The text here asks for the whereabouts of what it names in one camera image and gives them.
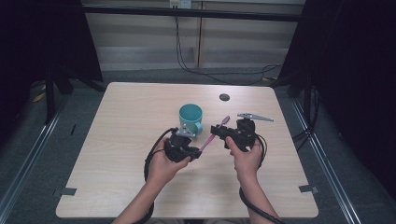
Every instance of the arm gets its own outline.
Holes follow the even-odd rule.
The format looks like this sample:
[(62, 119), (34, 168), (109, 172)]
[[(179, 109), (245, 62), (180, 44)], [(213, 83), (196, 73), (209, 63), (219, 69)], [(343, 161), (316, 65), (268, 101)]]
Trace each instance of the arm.
[(158, 152), (154, 154), (148, 167), (146, 184), (113, 221), (113, 224), (135, 223), (144, 217), (163, 187), (173, 179), (177, 171), (186, 167), (189, 163), (190, 157), (178, 163), (174, 163), (166, 157), (163, 151), (166, 139), (163, 138), (154, 149), (154, 152)]
[[(257, 170), (259, 169), (262, 155), (259, 141), (256, 140), (255, 145), (249, 152), (241, 151), (231, 137), (227, 137), (226, 142), (231, 150), (230, 154), (234, 157), (236, 176), (247, 200), (262, 211), (279, 219), (279, 216), (268, 201), (268, 198), (262, 190), (257, 178)], [(260, 216), (250, 209), (247, 211), (251, 223), (272, 223), (270, 220)]]

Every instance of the mug handle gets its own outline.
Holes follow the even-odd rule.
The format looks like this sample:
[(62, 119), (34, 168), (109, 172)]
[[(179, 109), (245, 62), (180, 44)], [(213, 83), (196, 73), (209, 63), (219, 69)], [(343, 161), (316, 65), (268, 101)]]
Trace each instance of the mug handle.
[(202, 132), (201, 122), (195, 122), (195, 127), (197, 128), (197, 134), (200, 134)]

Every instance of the light wood table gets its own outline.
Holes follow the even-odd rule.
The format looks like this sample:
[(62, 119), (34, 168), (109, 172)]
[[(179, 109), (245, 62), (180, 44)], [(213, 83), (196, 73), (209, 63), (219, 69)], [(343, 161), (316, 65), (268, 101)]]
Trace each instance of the light wood table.
[[(220, 100), (230, 95), (228, 102)], [(281, 217), (315, 217), (318, 208), (307, 185), (303, 167), (291, 140), (274, 91), (266, 87), (111, 83), (66, 187), (58, 217), (116, 217), (144, 185), (143, 167), (152, 145), (167, 129), (179, 126), (178, 110), (186, 103), (204, 111), (203, 133), (192, 139), (200, 147), (210, 126), (226, 116), (236, 128), (237, 113), (272, 118), (256, 120), (256, 133), (268, 144), (258, 172), (262, 188)], [(200, 159), (189, 163), (165, 186), (155, 201), (153, 217), (248, 217), (241, 202), (233, 157), (216, 137)]]

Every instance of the hand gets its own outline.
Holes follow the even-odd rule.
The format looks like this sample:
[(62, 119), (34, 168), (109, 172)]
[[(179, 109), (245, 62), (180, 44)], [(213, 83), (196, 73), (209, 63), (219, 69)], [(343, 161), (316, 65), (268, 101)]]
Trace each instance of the hand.
[(173, 179), (177, 171), (186, 167), (190, 162), (190, 157), (185, 158), (180, 162), (170, 161), (163, 151), (165, 142), (168, 138), (164, 137), (163, 140), (154, 149), (154, 156), (148, 167), (148, 183), (153, 183), (156, 186), (165, 186)]
[(250, 148), (249, 152), (241, 151), (230, 136), (225, 140), (231, 150), (230, 155), (234, 157), (233, 161), (239, 182), (246, 178), (257, 178), (257, 170), (262, 160), (262, 149), (259, 140), (256, 139), (254, 146)]

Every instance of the wall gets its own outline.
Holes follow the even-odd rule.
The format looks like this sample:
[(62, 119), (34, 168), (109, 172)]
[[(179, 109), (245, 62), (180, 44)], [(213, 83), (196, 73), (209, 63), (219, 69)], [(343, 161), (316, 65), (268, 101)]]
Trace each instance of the wall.
[[(169, 1), (82, 3), (169, 7)], [(192, 1), (195, 9), (297, 15), (303, 6), (301, 0)], [(175, 18), (90, 13), (86, 17), (102, 70), (179, 67)], [(296, 27), (296, 22), (199, 18), (178, 18), (178, 24), (181, 53), (188, 67), (262, 67), (264, 63), (282, 63)]]

